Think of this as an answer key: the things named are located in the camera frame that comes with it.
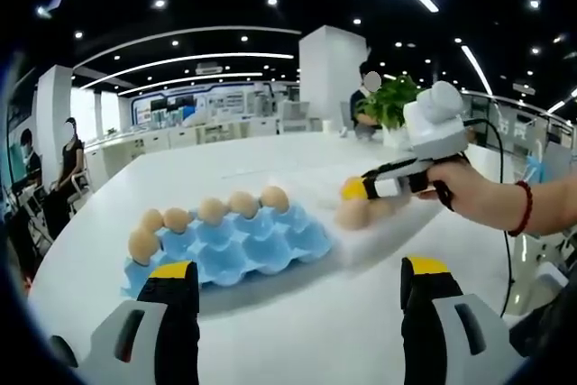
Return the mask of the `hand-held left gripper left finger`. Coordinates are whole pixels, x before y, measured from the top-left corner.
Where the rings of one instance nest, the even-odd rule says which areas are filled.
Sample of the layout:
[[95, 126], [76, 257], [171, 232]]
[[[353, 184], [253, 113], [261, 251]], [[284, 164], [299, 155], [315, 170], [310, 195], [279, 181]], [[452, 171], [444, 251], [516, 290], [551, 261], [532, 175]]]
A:
[[95, 329], [78, 375], [86, 384], [197, 384], [198, 313], [197, 265], [158, 267]]

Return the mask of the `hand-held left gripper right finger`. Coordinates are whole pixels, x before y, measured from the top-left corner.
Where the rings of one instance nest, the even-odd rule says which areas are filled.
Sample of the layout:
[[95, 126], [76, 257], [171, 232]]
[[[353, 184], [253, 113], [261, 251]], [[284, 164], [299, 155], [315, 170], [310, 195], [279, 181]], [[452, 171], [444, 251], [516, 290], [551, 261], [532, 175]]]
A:
[[402, 259], [400, 307], [406, 384], [506, 384], [524, 362], [499, 314], [437, 259]]

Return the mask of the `person's right hand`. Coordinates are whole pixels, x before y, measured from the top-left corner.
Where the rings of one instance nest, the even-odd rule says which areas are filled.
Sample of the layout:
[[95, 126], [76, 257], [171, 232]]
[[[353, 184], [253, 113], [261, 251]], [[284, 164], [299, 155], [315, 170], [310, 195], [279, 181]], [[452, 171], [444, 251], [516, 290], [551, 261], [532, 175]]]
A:
[[451, 208], [464, 218], [495, 229], [503, 229], [490, 194], [499, 184], [484, 178], [467, 160], [457, 156], [436, 163], [426, 171], [430, 184], [443, 182], [452, 193]]

